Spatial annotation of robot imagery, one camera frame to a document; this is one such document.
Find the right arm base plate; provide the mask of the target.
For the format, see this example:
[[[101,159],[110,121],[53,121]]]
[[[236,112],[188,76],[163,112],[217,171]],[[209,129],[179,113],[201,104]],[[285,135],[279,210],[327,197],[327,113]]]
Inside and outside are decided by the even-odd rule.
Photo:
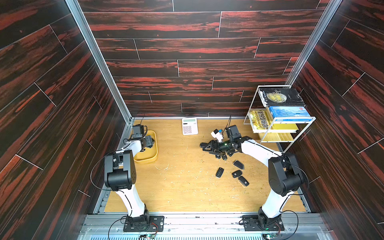
[[[281,232],[285,229],[282,222],[282,215],[275,218],[268,218],[264,214],[259,215],[243,215],[239,221],[239,225],[243,226],[246,232],[259,231],[277,231]]]

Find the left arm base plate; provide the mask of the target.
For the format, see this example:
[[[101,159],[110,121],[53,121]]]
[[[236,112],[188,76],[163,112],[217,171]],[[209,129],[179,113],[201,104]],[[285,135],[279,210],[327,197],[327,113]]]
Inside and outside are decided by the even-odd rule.
[[[163,232],[165,217],[164,216],[140,216],[129,217],[125,220],[123,232],[137,233],[137,232]]]

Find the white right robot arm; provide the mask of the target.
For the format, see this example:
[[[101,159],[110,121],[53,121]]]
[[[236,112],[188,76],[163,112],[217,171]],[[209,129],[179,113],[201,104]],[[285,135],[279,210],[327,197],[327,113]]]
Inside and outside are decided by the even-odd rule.
[[[257,223],[262,230],[270,230],[281,222],[283,207],[305,183],[307,175],[299,167],[294,154],[277,152],[248,136],[243,137],[235,125],[225,128],[225,131],[229,138],[227,141],[223,141],[222,132],[216,129],[211,132],[215,139],[208,143],[200,143],[200,148],[223,160],[227,160],[235,153],[246,154],[268,168],[271,191],[266,202],[258,210]]]

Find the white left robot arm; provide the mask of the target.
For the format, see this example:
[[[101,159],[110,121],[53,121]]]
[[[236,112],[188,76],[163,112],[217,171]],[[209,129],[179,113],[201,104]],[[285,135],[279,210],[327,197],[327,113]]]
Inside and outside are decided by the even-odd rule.
[[[129,229],[150,225],[149,212],[135,186],[137,171],[134,157],[153,145],[154,140],[148,135],[148,127],[134,125],[132,135],[123,147],[104,157],[105,186],[122,199],[128,210],[126,225]]]

